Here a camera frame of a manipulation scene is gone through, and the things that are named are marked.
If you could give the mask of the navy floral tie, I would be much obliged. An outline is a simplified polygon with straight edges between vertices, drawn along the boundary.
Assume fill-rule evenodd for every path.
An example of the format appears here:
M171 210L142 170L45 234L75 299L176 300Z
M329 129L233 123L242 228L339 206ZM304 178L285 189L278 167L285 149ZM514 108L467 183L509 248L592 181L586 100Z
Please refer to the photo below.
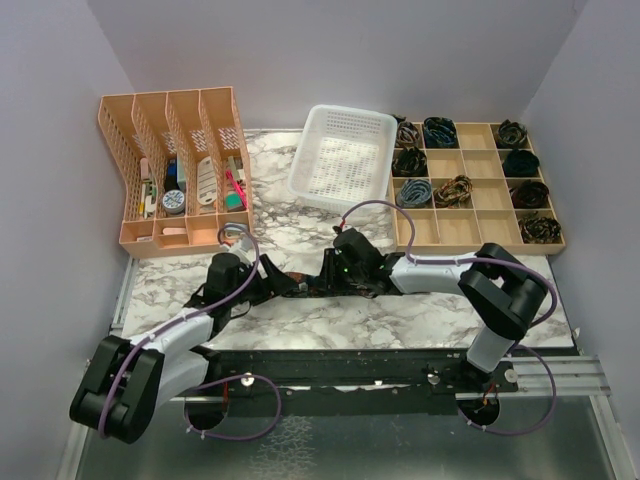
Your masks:
M301 272L287 272L297 286L281 294L283 298L334 298L360 296L367 299L377 297L377 294L361 285L346 282L340 275L328 281L322 275L310 275Z

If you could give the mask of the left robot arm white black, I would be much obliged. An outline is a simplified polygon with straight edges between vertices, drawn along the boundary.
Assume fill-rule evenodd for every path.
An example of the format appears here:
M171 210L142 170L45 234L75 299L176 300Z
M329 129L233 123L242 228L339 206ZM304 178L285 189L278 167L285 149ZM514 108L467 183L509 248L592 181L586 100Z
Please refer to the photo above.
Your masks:
M99 343L71 402L70 419L104 437L137 441L163 402L192 388L202 395L218 388L220 369L194 348L224 329L231 309L298 287L265 254L250 265L233 253L215 255L191 306L144 335L109 335Z

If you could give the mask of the rolled blue grey tie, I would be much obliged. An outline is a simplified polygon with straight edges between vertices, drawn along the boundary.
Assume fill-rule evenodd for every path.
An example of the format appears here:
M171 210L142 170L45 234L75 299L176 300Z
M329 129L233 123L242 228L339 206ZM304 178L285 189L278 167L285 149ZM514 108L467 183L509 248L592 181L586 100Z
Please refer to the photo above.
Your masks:
M427 206L432 197L432 185L426 179L408 179L397 192L396 204L403 209Z

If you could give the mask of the teal eraser block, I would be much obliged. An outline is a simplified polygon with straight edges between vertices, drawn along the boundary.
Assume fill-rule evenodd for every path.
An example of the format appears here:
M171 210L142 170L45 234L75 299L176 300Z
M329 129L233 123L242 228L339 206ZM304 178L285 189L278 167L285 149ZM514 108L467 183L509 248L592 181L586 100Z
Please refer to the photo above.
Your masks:
M236 193L229 193L225 197L225 207L228 212L243 211L245 209L242 198Z

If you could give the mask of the white plastic basket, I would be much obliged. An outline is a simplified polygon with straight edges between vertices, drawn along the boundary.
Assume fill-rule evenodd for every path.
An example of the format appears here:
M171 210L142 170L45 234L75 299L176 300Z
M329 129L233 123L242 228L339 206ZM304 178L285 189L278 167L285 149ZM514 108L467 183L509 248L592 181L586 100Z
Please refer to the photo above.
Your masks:
M337 214L385 199L397 126L388 114L314 106L291 164L288 191L305 206Z

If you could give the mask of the rolled gold paisley tie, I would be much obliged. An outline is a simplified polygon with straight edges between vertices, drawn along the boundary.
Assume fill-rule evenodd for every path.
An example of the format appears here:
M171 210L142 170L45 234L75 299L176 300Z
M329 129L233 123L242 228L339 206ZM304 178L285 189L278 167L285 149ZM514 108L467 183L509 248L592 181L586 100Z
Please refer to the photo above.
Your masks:
M458 175L449 179L433 193L436 208L461 208L470 199L473 184L466 175Z

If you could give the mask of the white perforated card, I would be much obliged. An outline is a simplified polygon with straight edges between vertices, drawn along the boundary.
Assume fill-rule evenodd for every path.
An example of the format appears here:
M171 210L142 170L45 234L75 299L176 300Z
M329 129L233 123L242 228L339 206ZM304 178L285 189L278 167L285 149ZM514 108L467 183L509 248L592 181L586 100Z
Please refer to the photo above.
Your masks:
M210 156L197 165L197 201L201 206L212 205L217 199L217 179Z

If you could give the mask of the wooden compartment tray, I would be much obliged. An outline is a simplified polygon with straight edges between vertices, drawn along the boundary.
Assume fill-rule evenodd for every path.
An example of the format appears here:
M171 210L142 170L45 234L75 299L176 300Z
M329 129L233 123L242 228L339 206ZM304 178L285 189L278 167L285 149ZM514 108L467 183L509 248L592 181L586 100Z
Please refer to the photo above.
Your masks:
M424 208L406 209L405 214L397 210L391 212L398 249L410 246L416 253L457 254L476 249L484 243L500 244L513 254L555 255L564 249L563 228L559 243L525 244L522 240L518 226L521 217L537 212L558 222L559 219L550 188L542 174L541 162L536 177L507 178L504 175L502 163L514 149L500 149L496 145L495 132L502 122L453 121L458 137L455 149L428 149L423 137L423 122L412 123L421 133L423 146L418 149L426 154L428 175L394 177L391 171L389 198L398 206L396 194L408 179L428 180L432 185L432 197ZM471 199L461 208L436 208L434 191L458 175L471 179ZM543 208L514 208L510 190L526 180L540 181L549 188Z

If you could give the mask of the rolled striped brown tie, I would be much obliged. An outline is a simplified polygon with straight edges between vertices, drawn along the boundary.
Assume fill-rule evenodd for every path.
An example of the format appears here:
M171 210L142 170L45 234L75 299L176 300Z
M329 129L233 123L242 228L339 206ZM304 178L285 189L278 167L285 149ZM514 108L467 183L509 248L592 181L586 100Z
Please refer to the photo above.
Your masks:
M408 121L398 123L395 146L397 148L422 148L421 133L415 124Z

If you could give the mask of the peach file organizer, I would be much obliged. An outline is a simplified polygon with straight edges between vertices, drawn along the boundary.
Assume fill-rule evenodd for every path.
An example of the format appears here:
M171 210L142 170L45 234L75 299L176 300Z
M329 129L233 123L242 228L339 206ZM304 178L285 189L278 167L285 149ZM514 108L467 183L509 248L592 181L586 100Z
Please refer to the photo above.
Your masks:
M220 249L223 226L253 227L250 158L232 87L106 95L98 124L125 185L119 243L135 259L202 254ZM197 165L213 161L217 199L197 201ZM236 193L230 170L244 189L248 207L228 212L225 197ZM186 209L167 215L165 192L181 190Z

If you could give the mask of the rolled teal dark tie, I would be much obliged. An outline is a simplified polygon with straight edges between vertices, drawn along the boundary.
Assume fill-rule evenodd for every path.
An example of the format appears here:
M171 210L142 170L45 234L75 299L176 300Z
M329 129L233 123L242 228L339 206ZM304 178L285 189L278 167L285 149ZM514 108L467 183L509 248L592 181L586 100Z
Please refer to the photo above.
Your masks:
M423 137L428 149L458 147L456 127L450 118L427 117L423 122Z

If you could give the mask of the rolled black gold tie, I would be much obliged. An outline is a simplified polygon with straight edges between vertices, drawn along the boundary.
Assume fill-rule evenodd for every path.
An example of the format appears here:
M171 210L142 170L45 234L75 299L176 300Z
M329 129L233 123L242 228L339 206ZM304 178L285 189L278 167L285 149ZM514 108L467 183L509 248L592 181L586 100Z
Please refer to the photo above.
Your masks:
M534 212L521 217L518 226L525 244L555 244L561 241L562 227L553 217Z

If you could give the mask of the rolled dark red tie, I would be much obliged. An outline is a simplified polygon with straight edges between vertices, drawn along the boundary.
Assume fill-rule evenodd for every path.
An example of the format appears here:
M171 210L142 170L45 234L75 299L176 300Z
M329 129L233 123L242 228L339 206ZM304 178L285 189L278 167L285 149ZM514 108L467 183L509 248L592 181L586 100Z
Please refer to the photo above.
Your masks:
M543 208L548 200L549 188L540 181L526 180L510 190L515 209Z

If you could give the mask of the black metal base rail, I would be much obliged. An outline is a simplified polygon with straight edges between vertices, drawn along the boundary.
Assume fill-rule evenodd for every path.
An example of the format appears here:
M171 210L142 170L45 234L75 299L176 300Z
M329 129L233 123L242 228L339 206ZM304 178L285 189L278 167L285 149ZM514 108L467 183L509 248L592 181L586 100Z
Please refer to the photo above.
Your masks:
M491 373L479 373L460 349L222 350L195 347L177 358L143 349L116 375L128 347L101 373L109 401L107 428L139 425L155 410L185 398L190 410L227 410L236 416L358 415L470 410L490 423L501 400L562 395L582 372L580 356L561 350L518 348Z

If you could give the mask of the aluminium frame rail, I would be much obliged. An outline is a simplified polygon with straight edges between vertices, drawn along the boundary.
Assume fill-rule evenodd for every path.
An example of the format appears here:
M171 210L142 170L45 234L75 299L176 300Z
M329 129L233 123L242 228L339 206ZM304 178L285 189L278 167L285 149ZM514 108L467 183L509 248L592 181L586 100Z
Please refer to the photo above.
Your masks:
M434 395L455 395L460 399L483 394L611 393L599 360L589 356L549 356L518 350L514 356L502 359L493 372L483 374L465 362L460 350L194 351L210 360L210 370L203 384L186 391L209 388L211 382L220 379L242 381L249 388L263 376L292 390L418 386Z

